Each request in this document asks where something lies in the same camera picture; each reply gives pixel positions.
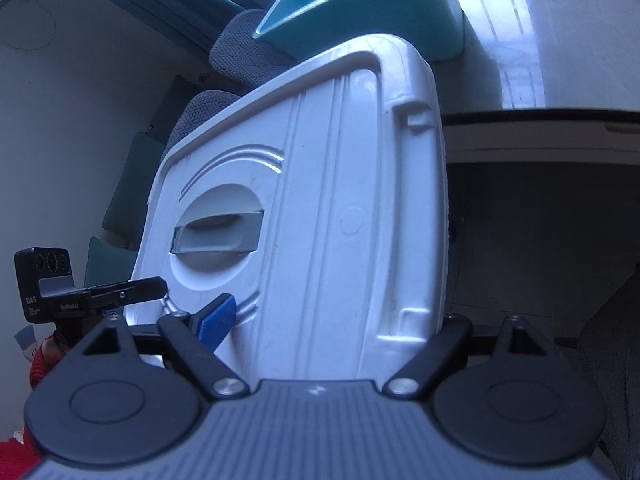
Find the white bin lid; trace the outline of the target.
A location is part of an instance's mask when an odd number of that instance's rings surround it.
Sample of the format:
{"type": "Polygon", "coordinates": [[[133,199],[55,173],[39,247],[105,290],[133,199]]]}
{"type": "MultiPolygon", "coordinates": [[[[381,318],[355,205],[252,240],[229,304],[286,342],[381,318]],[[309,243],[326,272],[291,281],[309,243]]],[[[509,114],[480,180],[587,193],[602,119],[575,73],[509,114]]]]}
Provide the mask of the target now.
{"type": "Polygon", "coordinates": [[[196,312],[238,305],[218,356],[264,379],[384,384],[439,330],[448,260],[435,79],[395,36],[296,65],[177,143],[134,264],[196,312]]]}

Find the near grey covered chair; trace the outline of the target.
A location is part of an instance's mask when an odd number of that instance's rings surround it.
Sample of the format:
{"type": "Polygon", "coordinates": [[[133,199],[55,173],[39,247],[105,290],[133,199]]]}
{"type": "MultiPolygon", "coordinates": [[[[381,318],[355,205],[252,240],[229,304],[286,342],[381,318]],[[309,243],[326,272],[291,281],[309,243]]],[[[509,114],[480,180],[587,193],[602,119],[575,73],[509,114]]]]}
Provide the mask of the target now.
{"type": "Polygon", "coordinates": [[[194,96],[186,104],[186,108],[178,118],[175,127],[172,128],[163,156],[166,156],[178,142],[193,130],[203,125],[204,122],[207,122],[239,98],[236,94],[222,90],[205,90],[194,96]]]}

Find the grey covered chair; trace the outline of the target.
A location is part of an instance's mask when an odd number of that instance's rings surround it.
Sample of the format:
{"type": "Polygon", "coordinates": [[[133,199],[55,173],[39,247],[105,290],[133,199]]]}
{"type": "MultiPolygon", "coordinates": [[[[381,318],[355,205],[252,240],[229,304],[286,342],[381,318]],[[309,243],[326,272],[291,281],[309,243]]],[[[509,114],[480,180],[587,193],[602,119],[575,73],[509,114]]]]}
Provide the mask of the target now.
{"type": "Polygon", "coordinates": [[[265,17],[262,9],[245,10],[226,25],[209,50],[212,76],[221,89],[242,96],[294,67],[297,62],[272,44],[253,38],[265,17]]]}
{"type": "Polygon", "coordinates": [[[175,127],[172,128],[163,156],[166,156],[178,142],[193,130],[203,125],[204,122],[207,122],[239,98],[236,94],[222,90],[205,90],[194,96],[186,104],[186,108],[178,118],[175,127]]]}

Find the far grey covered chair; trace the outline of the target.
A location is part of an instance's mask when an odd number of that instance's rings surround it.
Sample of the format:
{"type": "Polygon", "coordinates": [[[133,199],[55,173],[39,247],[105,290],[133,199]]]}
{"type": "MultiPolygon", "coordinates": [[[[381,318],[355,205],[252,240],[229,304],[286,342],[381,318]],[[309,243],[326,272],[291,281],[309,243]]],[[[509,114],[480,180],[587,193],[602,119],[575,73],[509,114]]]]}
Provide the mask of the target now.
{"type": "Polygon", "coordinates": [[[294,67],[297,62],[272,44],[253,38],[265,17],[262,9],[245,10],[226,25],[209,50],[212,76],[221,89],[242,96],[294,67]]]}

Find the teal plastic storage bin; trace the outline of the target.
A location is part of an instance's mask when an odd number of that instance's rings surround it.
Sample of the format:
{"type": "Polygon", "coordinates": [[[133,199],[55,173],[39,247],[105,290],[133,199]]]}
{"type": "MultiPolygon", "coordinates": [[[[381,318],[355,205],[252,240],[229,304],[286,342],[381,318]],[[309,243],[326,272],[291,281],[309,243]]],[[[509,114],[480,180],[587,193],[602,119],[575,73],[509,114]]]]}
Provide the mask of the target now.
{"type": "Polygon", "coordinates": [[[407,40],[428,62],[464,49],[459,0],[276,0],[253,32],[296,60],[349,39],[390,34],[407,40]]]}

